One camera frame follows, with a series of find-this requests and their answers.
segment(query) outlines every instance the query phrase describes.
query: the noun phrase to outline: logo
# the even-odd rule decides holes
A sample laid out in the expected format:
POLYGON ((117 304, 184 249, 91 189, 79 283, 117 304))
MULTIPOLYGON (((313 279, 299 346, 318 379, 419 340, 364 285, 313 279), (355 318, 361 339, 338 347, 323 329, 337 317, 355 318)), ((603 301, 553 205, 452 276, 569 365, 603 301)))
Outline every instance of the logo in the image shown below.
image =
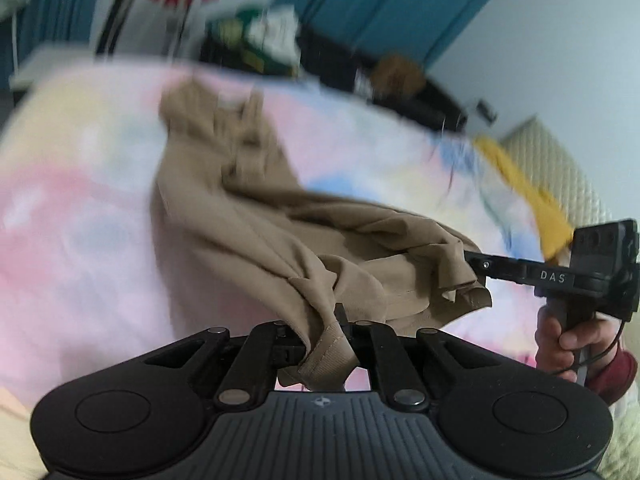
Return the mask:
POLYGON ((314 399, 314 404, 318 408, 326 408, 329 404, 331 404, 331 401, 326 397, 318 397, 317 399, 314 399))
POLYGON ((563 274, 562 272, 548 272, 547 270, 541 270, 540 279, 547 280, 548 282, 564 283, 566 280, 566 274, 563 274))

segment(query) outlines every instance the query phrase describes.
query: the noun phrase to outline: pillow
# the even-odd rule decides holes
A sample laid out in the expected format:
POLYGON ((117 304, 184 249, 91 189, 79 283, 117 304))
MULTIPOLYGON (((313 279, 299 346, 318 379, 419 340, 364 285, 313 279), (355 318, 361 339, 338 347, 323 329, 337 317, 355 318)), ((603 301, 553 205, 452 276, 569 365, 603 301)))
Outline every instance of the pillow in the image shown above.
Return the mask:
POLYGON ((537 118, 518 126, 501 145, 534 186, 555 197, 572 226, 612 219, 580 167, 537 118))

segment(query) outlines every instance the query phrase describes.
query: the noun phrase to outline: black cable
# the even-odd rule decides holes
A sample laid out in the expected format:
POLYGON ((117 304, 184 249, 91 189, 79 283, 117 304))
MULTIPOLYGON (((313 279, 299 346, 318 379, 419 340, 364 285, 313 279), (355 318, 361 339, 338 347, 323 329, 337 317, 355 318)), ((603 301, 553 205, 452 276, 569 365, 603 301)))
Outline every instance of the black cable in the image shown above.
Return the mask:
POLYGON ((122 7, 123 2, 124 0, 114 0, 113 4, 111 5, 111 10, 108 13, 107 19, 105 20, 104 26, 102 28, 100 40, 98 40, 98 46, 95 49, 95 53, 97 55, 113 54, 113 51, 115 50, 117 37, 120 35, 122 25, 124 24, 124 20, 122 20, 122 22, 120 23, 116 22, 116 20, 119 18, 120 8, 122 7), (114 35, 115 41, 111 37, 112 30, 116 30, 116 33, 114 35))
POLYGON ((620 344, 620 337, 622 336, 622 331, 625 327, 625 323, 626 323, 625 321, 620 323, 620 328, 618 329, 618 333, 616 334, 616 337, 613 339, 612 343, 609 346, 607 346, 605 350, 603 350, 599 354, 594 355, 593 357, 589 357, 588 359, 585 359, 581 363, 573 364, 567 368, 563 368, 562 370, 553 372, 553 375, 560 375, 560 374, 564 374, 565 372, 577 372, 583 366, 591 366, 592 364, 594 364, 594 362, 602 359, 609 352, 611 352, 615 346, 620 344))

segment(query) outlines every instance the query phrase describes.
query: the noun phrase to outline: hand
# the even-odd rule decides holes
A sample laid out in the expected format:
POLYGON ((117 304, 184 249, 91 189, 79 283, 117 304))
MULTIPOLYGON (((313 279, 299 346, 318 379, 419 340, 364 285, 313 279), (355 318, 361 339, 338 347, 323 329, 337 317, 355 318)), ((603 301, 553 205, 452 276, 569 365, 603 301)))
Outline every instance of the hand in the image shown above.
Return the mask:
MULTIPOLYGON (((538 313, 538 329, 536 330, 536 368, 545 372, 555 372, 574 364, 573 350, 591 345, 591 353, 599 354, 613 342, 620 328, 620 322, 607 319, 593 319, 580 323, 565 333, 562 333, 560 322, 551 315, 547 307, 542 307, 538 313)), ((597 375, 616 356, 617 347, 602 359, 594 362, 587 370, 587 377, 597 375)), ((567 381, 575 383, 577 374, 574 371, 559 375, 567 381)))

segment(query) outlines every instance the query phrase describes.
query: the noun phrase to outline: electrical outlet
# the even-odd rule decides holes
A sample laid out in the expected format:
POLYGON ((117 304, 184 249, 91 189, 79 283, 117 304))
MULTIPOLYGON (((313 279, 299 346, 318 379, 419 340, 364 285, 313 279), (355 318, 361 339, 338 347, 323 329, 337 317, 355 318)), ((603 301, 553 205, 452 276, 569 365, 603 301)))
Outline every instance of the electrical outlet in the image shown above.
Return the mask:
POLYGON ((476 106, 476 111, 487 122, 489 126, 491 126, 492 124, 495 123, 495 121, 498 120, 498 112, 496 112, 494 107, 492 107, 484 99, 480 99, 478 101, 478 105, 476 106))

